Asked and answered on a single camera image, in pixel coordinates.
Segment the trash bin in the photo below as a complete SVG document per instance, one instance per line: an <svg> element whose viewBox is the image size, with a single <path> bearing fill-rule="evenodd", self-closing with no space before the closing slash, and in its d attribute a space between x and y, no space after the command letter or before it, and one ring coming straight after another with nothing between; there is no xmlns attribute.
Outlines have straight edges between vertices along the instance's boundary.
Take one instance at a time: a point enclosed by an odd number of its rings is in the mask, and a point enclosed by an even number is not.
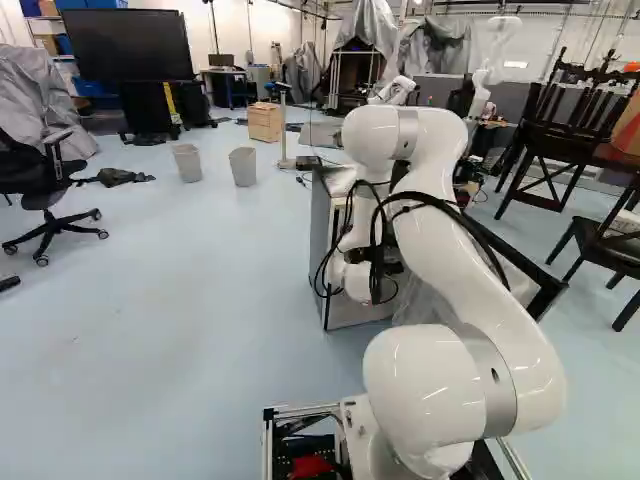
<svg viewBox="0 0 640 480"><path fill-rule="evenodd" d="M233 180L238 187L250 187L256 183L256 149L236 148L229 154Z"/></svg>
<svg viewBox="0 0 640 480"><path fill-rule="evenodd" d="M180 177L185 183L199 182L202 180L202 168L200 167L200 153L190 143L172 145L173 157L176 159Z"/></svg>

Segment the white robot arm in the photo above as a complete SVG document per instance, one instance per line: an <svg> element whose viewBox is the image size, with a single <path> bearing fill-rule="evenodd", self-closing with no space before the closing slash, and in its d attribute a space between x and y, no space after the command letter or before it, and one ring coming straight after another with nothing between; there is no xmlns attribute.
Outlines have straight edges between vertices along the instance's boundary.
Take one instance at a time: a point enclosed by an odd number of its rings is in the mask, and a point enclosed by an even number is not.
<svg viewBox="0 0 640 480"><path fill-rule="evenodd" d="M394 195L423 192L455 200L452 173L467 130L452 112L366 105L346 117L342 135L361 166L360 178L377 184L382 198L391 160L406 159L410 172ZM340 253L370 244L377 200L359 192L353 229L340 242L330 276L366 302L370 262L350 264ZM566 385L553 347L478 255L468 232L437 208L407 208L416 203L389 205L400 252L457 318L382 332L368 346L363 369L373 414L395 455L419 477L440 479L466 462L470 442L554 421L564 408Z"/></svg>
<svg viewBox="0 0 640 480"><path fill-rule="evenodd" d="M367 98L367 103L369 105L404 105L407 97L415 88L416 82L403 75L398 75L389 85Z"/></svg>
<svg viewBox="0 0 640 480"><path fill-rule="evenodd" d="M489 31L493 32L493 40L489 55L484 58L480 68L473 73L473 86L476 93L469 109L469 117L476 118L482 114L491 92L486 85L495 85L502 81L502 70L505 50L509 40L522 27L522 20L514 16L499 16L490 18L487 22Z"/></svg>

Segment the office chair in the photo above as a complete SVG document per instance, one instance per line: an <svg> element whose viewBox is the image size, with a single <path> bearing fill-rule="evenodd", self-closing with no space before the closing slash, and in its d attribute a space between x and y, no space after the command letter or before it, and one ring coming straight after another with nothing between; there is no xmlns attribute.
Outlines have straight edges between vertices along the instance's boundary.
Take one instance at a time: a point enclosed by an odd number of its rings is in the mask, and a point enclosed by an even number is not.
<svg viewBox="0 0 640 480"><path fill-rule="evenodd" d="M16 254L19 244L42 235L33 259L38 266L46 267L49 257L44 252L53 237L63 231L93 233L100 240L109 237L106 230L74 225L74 222L89 217L100 220L102 214L97 208L62 218L54 217L49 211L73 185L74 180L70 176L87 167L84 160L61 160L60 143L72 133L71 129L67 129L46 137L43 140L46 155L42 155L37 148L14 140L0 128L0 193L22 194L22 208L42 210L45 220L44 224L21 237L4 242L2 248L7 255Z"/></svg>

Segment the floor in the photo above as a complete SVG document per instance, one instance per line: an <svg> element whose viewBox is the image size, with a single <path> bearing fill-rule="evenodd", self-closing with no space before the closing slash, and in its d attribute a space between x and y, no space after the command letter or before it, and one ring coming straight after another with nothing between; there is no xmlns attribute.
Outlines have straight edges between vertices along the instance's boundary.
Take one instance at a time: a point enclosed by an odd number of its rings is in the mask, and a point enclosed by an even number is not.
<svg viewBox="0 0 640 480"><path fill-rule="evenodd" d="M290 109L288 120L309 115L321 118ZM290 155L311 152L288 139ZM100 137L87 176L109 166L157 180L76 188L54 213L99 207L111 237L56 238L46 269L31 260L35 243L0 256L0 272L23 280L0 298L3 480L259 478L264 406L362 392L362 354L385 325L322 332L306 279L310 191L274 167L280 145L250 141L232 122L180 141L200 149L204 181L182 184L168 145ZM249 189L228 166L239 145L258 151ZM539 263L572 213L603 217L614 202L578 190L563 215L514 203L496 222L501 195L487 192L474 216ZM2 238L40 220L0 206ZM571 245L551 271L563 275L575 256ZM609 277L583 266L543 321L570 398L556 424L513 439L533 478L637 477L640 319L620 334L609 325L638 286L608 291Z"/></svg>

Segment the television screen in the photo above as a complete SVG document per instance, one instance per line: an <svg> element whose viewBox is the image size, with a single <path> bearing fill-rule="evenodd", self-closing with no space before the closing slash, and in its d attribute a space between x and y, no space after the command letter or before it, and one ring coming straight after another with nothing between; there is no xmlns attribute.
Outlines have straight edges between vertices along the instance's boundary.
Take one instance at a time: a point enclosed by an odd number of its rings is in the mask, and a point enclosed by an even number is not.
<svg viewBox="0 0 640 480"><path fill-rule="evenodd" d="M82 78L110 82L192 80L184 19L177 10L63 10Z"/></svg>

